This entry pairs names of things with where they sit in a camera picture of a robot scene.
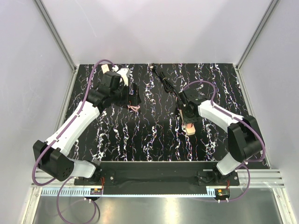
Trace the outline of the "pink cube plug adapter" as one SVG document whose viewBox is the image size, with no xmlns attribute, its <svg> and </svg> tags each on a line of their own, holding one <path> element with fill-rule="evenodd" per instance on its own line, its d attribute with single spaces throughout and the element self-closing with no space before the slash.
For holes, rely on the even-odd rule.
<svg viewBox="0 0 299 224">
<path fill-rule="evenodd" d="M 194 125 L 192 123 L 184 125 L 184 129 L 185 129 L 185 132 L 187 134 L 194 134 L 195 133 L 195 128 L 194 128 Z"/>
</svg>

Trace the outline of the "white pink power strip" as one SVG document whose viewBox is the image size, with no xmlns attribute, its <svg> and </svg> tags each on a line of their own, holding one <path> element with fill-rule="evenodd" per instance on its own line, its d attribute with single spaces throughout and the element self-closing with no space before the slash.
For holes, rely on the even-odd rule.
<svg viewBox="0 0 299 224">
<path fill-rule="evenodd" d="M 105 74 L 106 72 L 110 71 L 110 68 L 109 68 L 109 66 L 107 64 L 101 65 L 101 69 L 102 69 L 103 74 Z"/>
</svg>

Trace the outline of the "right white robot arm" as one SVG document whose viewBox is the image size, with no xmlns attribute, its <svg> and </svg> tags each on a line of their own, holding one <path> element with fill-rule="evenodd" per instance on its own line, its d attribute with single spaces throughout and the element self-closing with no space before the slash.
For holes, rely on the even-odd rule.
<svg viewBox="0 0 299 224">
<path fill-rule="evenodd" d="M 184 124 L 196 123 L 205 118 L 224 130 L 228 136 L 228 153 L 216 164 L 212 173 L 213 182 L 223 185 L 229 174 L 265 149 L 257 120 L 253 116 L 243 117 L 218 106 L 195 90 L 186 89 L 178 95 L 178 108 Z"/>
</svg>

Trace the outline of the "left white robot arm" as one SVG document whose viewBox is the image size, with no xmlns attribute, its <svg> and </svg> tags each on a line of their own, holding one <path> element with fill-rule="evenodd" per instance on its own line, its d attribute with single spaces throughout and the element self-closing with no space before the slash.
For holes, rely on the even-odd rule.
<svg viewBox="0 0 299 224">
<path fill-rule="evenodd" d="M 135 111 L 139 109 L 141 99 L 138 86 L 133 83 L 133 91 L 129 91 L 129 74 L 127 68 L 105 72 L 100 83 L 86 92 L 84 99 L 60 128 L 46 141 L 34 143 L 36 162 L 32 180 L 36 185 L 39 185 L 35 176 L 38 168 L 60 182 L 70 177 L 83 177 L 91 185 L 100 181 L 101 173 L 94 162 L 70 159 L 68 155 L 84 130 L 112 104 Z"/>
</svg>

